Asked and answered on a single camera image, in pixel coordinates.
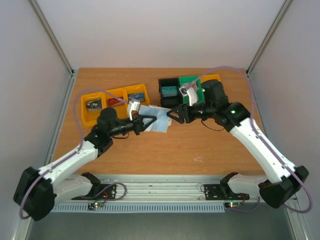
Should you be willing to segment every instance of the metal grate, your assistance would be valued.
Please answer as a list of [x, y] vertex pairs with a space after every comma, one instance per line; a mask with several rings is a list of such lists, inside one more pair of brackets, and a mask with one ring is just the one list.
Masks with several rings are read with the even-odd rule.
[[91, 210], [88, 203], [61, 203], [53, 213], [224, 213], [223, 203], [115, 203], [108, 202], [103, 207]]

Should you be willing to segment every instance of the white wall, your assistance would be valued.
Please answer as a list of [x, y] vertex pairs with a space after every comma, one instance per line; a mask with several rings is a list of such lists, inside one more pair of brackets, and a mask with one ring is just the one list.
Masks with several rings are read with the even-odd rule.
[[38, 0], [73, 68], [247, 68], [284, 0]]
[[[320, 239], [320, 1], [293, 1], [251, 75], [268, 137], [296, 165], [309, 170], [314, 199], [305, 214]], [[298, 193], [302, 208], [308, 205]]]
[[0, 239], [11, 235], [19, 178], [43, 162], [69, 79], [27, 0], [0, 7]]

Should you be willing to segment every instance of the wooden table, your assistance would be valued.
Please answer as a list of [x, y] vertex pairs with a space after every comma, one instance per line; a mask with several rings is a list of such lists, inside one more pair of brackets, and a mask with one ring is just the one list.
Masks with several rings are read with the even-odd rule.
[[[81, 68], [61, 129], [54, 159], [69, 152], [80, 142], [72, 115], [75, 96], [86, 88], [115, 89], [145, 83], [152, 105], [160, 106], [158, 79], [200, 75], [204, 68]], [[218, 73], [230, 102], [240, 102], [250, 109], [248, 86], [237, 72], [223, 69]], [[77, 116], [84, 136], [80, 101]], [[221, 129], [214, 120], [205, 122]], [[114, 139], [113, 146], [98, 159], [81, 167], [77, 173], [92, 174], [180, 174], [226, 175], [262, 174], [263, 170], [247, 149], [230, 133], [205, 128], [200, 120], [190, 124], [172, 121], [167, 133], [143, 132], [128, 139]]]

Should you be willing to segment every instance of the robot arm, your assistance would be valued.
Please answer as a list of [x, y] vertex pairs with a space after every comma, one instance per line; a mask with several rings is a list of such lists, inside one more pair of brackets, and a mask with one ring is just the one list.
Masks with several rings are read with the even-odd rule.
[[[144, 124], [143, 119], [151, 119]], [[139, 135], [157, 120], [155, 116], [132, 115], [118, 119], [113, 108], [101, 111], [91, 132], [75, 149], [57, 161], [34, 169], [27, 168], [21, 175], [13, 200], [23, 206], [35, 221], [44, 218], [54, 205], [78, 196], [95, 196], [100, 191], [100, 181], [90, 173], [66, 180], [84, 164], [95, 160], [113, 145], [113, 136], [134, 132]]]
[[[279, 208], [301, 185], [287, 170], [289, 168], [303, 182], [309, 172], [304, 166], [296, 167], [285, 158], [277, 148], [267, 139], [253, 120], [251, 126], [249, 111], [239, 102], [229, 103], [221, 82], [208, 80], [201, 84], [205, 102], [196, 102], [194, 99], [188, 104], [182, 104], [167, 113], [168, 117], [177, 122], [191, 123], [196, 119], [214, 119], [215, 122], [224, 127], [236, 137], [258, 161], [266, 176], [243, 176], [233, 172], [223, 178], [220, 182], [222, 192], [226, 197], [230, 193], [245, 193], [260, 196], [271, 207]], [[181, 91], [182, 95], [189, 96], [188, 90]], [[274, 151], [281, 157], [281, 164], [272, 153]]]

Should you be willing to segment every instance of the gray floor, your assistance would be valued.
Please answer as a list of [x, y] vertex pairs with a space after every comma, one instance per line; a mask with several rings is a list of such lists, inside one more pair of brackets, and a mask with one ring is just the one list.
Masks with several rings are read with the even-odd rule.
[[29, 240], [291, 240], [284, 208], [253, 213], [50, 213]]

